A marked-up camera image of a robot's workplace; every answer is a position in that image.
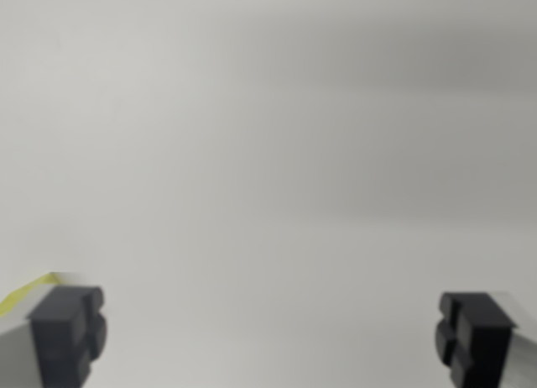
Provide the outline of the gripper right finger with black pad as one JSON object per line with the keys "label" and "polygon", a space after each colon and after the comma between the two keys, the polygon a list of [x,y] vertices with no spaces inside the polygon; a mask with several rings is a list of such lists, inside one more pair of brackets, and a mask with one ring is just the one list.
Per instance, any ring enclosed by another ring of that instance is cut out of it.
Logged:
{"label": "gripper right finger with black pad", "polygon": [[447,291],[435,350],[457,388],[536,386],[536,316],[505,292]]}

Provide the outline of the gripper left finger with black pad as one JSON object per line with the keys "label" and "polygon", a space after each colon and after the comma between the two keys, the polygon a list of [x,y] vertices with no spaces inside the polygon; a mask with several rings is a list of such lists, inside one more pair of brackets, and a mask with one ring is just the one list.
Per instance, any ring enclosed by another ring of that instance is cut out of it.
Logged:
{"label": "gripper left finger with black pad", "polygon": [[107,340],[98,286],[43,284],[1,316],[2,387],[82,387]]}

